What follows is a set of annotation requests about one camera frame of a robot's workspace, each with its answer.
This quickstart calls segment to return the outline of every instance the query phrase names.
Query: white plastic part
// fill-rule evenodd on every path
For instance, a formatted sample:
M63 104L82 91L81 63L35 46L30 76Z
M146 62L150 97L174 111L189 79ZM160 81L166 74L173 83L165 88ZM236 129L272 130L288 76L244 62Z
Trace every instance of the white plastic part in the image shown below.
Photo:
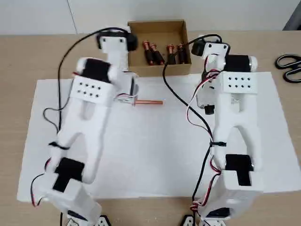
M185 216L184 222L180 226L193 226L193 216Z
M226 65L225 56L217 56L215 54L208 55L206 63L206 71L212 69L222 71Z
M95 226L110 226L105 216L100 216Z
M235 82L247 85L246 88L235 87L229 82L234 78ZM215 142L227 142L232 128L238 128L247 146L247 154L251 157L254 170L262 169L261 134L257 125L257 80L256 73L231 73L222 72L217 78L220 87L217 87L215 103ZM233 110L233 95L239 94L239 111ZM214 160L221 169L225 169L226 153L221 146L214 147Z
M122 71L128 71L127 39L125 37L102 36L100 38L103 53L108 54L108 62Z
M106 82L75 75L70 98L110 106L116 96L116 88Z
M67 221L66 226L79 226L79 224L76 223L76 221L73 220L72 218L69 218L68 221Z
M207 219L206 222L201 220L199 223L199 226L209 226L209 225L210 226L226 226L226 224L223 220L208 220Z
M58 174L46 172L39 190L63 213L69 210L83 216L89 223L97 222L102 207L86 192L80 181L70 179L64 192L52 189Z
M211 54L217 54L217 55L225 58L228 50L229 50L228 44L207 42L205 44L202 59L206 59L206 57Z
M221 72L217 81L223 93L257 93L257 73Z
M257 58L254 56L249 56L251 72L255 72L258 67Z
M248 210L254 199L263 192L260 171L251 171L251 186L240 186L236 171L223 170L211 190L205 207L199 206L198 212L205 220L228 220ZM207 215L220 208L229 208L227 217L208 218Z
M83 71L86 62L87 58L79 60L78 73ZM70 147L79 135L84 136L87 161L82 180L87 184L91 184L96 176L103 152L103 136L111 104L117 93L129 93L131 87L135 85L135 81L133 83L135 77L132 74L124 73L112 65L109 68L108 77L111 83L75 76L66 110L66 119L57 137L57 143L60 146ZM66 150L52 147L48 170L54 172L61 158L66 156Z

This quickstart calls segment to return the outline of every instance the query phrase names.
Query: cardboard box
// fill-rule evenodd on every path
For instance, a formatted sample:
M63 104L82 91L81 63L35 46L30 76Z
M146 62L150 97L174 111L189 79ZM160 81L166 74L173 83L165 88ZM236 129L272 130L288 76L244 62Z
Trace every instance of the cardboard box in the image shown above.
M129 52L128 64L129 70L137 73L141 77L162 76L163 65L148 65L144 56L142 42L148 40L150 43L155 43L157 49L167 59L167 45L175 46L180 43L187 43L187 30L184 20L171 21L138 21L128 22L131 32L138 38L138 48L136 51ZM166 75L186 75L190 72L191 58L189 48L186 48L188 56L188 64L168 65Z

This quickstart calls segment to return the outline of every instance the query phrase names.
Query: cable tie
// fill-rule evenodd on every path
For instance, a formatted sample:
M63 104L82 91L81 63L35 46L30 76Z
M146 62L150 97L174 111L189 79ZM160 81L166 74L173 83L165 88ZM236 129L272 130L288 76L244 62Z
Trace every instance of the cable tie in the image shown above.
M210 142L210 147L212 147L212 146L214 146L214 145L220 146L220 147L226 147L226 146L227 146L227 143L222 142L222 141L220 141L220 142Z
M53 147L59 147L60 149L62 150L69 150L70 147L63 147L63 146L60 146L57 142L53 141L51 143L48 144L49 146L53 146Z

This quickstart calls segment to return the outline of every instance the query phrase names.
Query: white wall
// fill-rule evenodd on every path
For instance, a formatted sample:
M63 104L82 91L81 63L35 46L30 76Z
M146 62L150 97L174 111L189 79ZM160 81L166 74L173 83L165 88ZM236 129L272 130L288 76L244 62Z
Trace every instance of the white wall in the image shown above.
M300 0L69 0L78 32L179 19L188 30L282 30Z
M282 30L300 0L68 0L78 33L133 20L188 30ZM67 0L0 0L0 34L75 33Z
M0 34L75 33L66 0L0 0Z

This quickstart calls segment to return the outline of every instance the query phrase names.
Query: black cable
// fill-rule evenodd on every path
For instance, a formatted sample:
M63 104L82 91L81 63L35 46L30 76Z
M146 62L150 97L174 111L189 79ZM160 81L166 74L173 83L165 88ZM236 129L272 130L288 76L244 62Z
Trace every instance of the black cable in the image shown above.
M186 103L181 97L179 97L179 95L170 87L170 85L167 83L166 81L166 77L165 77L165 70L167 68L168 63L166 62L163 68L163 72L162 72L162 76L163 76L163 81L165 83L165 85L167 86L167 88L172 92L172 94L178 98L178 100L180 100L184 105L188 106L188 103ZM212 131L209 127L209 124L207 123L207 121L196 111L194 110L191 106L189 106L189 109L198 117L202 120L202 122L205 124L208 133L210 134L210 136L212 137Z
M208 224L209 226L211 226L206 220L203 220L206 224Z
M70 85L69 94L68 94L68 99L67 99L66 103L64 104L64 106L63 106L62 108L60 108L60 109L55 109L55 108L52 108L52 107L47 107L47 108L45 108L45 109L43 110L43 118L44 118L46 121L50 122L52 125L54 125L54 127L55 127L55 129L56 129L56 133L59 132L59 128L58 128L58 126L57 126L53 121L51 121L49 118L47 118L47 116L46 116L46 111L52 110L52 111L56 111L56 112L58 112L58 111L61 112L61 111L68 105L73 81L74 81L74 80L72 79L72 82L71 82L71 85Z
M198 40L202 40L204 38L208 38L208 37L217 37L219 38L219 42L222 42L222 38L220 35L218 34L207 34L207 35L203 35L201 37L198 37L198 38L195 38L193 40L191 40L190 42L184 44L184 46L189 46L190 44L198 41ZM165 83L165 85L167 86L167 88L172 92L172 94L178 99L180 100L184 105L188 106L188 104L170 87L170 85L167 83L166 81L166 77L165 77L165 71L166 71L166 68L167 68L167 65L168 65L168 62L166 62L164 64L164 68L163 68L163 71L162 71L162 77L163 77L163 81ZM210 129L210 126L209 124L207 123L207 121L196 111L194 110L191 106L189 106L189 109L198 117L201 119L201 121L205 124L206 128L207 128L207 131L213 141L213 135L212 135L212 131ZM206 161L208 159L208 156L209 156L209 153L210 153L210 148L211 148L211 145L209 146L206 154L205 154L205 157L204 157L204 160L203 160L203 163L202 163L202 168L201 168L201 173L198 177L198 181L197 181L197 184L196 184L196 187L194 189L194 192L193 192L193 195L192 195L192 201L194 201L194 198L195 198L195 195L198 191L198 187L199 187L199 184L201 183L201 180L202 180L202 177L203 177L203 174L204 174L204 169L205 169L205 165L206 165ZM196 213L193 211L193 225L195 226L195 223L196 223Z
M200 175L198 177L198 181L197 181L196 187L195 187L195 189L193 191L193 194L192 194L192 197L191 197L192 201L194 201L194 198L195 198L196 193L198 191L199 184L201 183L201 180L202 180L202 177L203 177L203 174L204 174L204 170L205 170L206 161L207 161L209 153L210 153L210 148L211 148L211 146L208 147L208 150L207 150L207 152L205 154L205 157L204 157L204 160L203 160L203 163L202 163L201 173L200 173Z
M61 212L60 215L60 226L63 226L63 213Z
M61 101L61 68L63 65L63 62L65 60L65 58L68 56L68 54L71 52L71 50L77 45L79 44L81 41L99 33L99 32L103 32L103 31L107 31L107 30L118 30L118 31L122 31L124 33L128 33L127 30L119 28L119 27L107 27L107 28L103 28L100 30L97 30L95 32L92 32L84 37L82 37L81 39L77 40L68 50L67 52L64 54L63 58L61 59L61 62L59 64L59 67L57 69L57 88L58 88L58 109L62 108L62 101ZM62 126L62 111L59 111L59 121L58 121L58 130L61 129Z
M44 175L44 173L41 173L41 174L39 174L39 175L37 175L33 180L32 180L32 183L30 184L30 195L31 195L31 200L32 200L32 205L35 207L35 206L39 206L39 204L41 203L41 201L42 201L42 199L40 199L39 201L38 201L38 203L37 204L35 204L35 202L34 202L34 194L33 194L33 183L34 183L34 181L37 179L37 178L39 178L39 177L41 177L41 176L43 176Z
M207 34L207 35L203 35L203 36L201 36L201 37L198 37L198 38L195 38L195 39L191 40L190 42L184 44L184 46L188 46L188 45L190 45L190 44L192 44L192 43L194 43L194 42L196 42L196 41L198 41L198 40L202 40L202 39L208 38L208 37L217 37L217 38L219 38L219 41L222 42L222 38L221 38L220 35L218 35L218 34ZM172 94L173 94L176 98L178 98L178 100L180 100L184 105L188 106L188 103L186 103L181 97L179 97L179 95L178 95L178 94L170 87L170 85L167 83L166 77L165 77L165 71L166 71L167 66L168 66L168 62L166 61L166 63L164 64L163 71L162 71L162 77L163 77L163 81L164 81L165 85L166 85L167 88L172 92ZM189 106L189 109L190 109L190 110L191 110L198 118L200 118L200 119L202 120L202 122L205 124L205 126L206 126L206 128L207 128L207 130L208 130L209 135L210 135L211 138L212 138L212 137L213 137L212 131L211 131L211 129L210 129L210 127L209 127L207 121L206 121L206 120L205 120L205 119L204 119L204 118L203 118L196 110L194 110L191 106Z

